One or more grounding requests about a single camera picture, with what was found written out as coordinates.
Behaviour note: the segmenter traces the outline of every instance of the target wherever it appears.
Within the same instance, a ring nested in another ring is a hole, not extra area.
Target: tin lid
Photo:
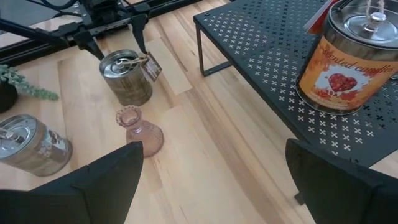
[[[0,127],[19,135],[23,141],[0,139],[0,159],[9,157],[25,148],[36,133],[36,119],[29,115],[17,115],[0,122]]]
[[[137,67],[137,65],[126,65],[122,62],[128,62],[136,58],[138,58],[138,54],[133,50],[118,50],[102,59],[99,64],[99,70],[104,77],[120,78]]]
[[[371,7],[367,18],[366,6],[346,6],[339,11],[335,5],[329,18],[340,32],[354,40],[380,48],[398,48],[398,14],[378,10]]]

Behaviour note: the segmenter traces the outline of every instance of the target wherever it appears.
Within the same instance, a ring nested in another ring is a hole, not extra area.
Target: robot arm
[[[72,22],[59,27],[57,32],[32,29],[0,19],[0,30],[46,42],[52,45],[68,45],[76,42],[79,49],[87,50],[99,60],[104,58],[95,36],[105,30],[132,25],[132,33],[143,53],[146,52],[143,31],[149,21],[150,7],[147,3],[135,4],[127,10],[119,0],[79,0],[83,23]]]

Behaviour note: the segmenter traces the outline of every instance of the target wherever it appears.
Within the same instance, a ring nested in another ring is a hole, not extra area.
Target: label
[[[353,110],[362,106],[396,71],[398,62],[356,58],[322,37],[299,86],[320,105]]]
[[[162,72],[162,67],[157,63],[155,57],[150,52],[148,52],[145,57],[148,60],[141,64],[142,71],[144,71],[146,77],[149,77],[153,82],[155,82]]]
[[[62,163],[65,161],[67,144],[55,131],[46,128],[42,145],[37,153],[47,159]]]

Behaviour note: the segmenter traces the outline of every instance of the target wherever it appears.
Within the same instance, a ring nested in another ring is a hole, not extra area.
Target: metal tin
[[[135,51],[118,50],[107,55],[99,65],[102,76],[124,106],[143,105],[152,96],[152,87],[140,66],[120,63],[136,58]]]
[[[72,156],[72,144],[33,116],[10,117],[0,122],[0,128],[12,133],[0,138],[2,163],[44,177],[58,172]]]
[[[330,114],[354,113],[398,71],[398,15],[366,6],[330,9],[324,32],[297,91],[311,107]]]

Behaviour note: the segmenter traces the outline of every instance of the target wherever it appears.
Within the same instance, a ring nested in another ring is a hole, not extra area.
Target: orange label
[[[352,110],[363,105],[398,70],[398,62],[356,58],[320,40],[299,82],[314,102]]]

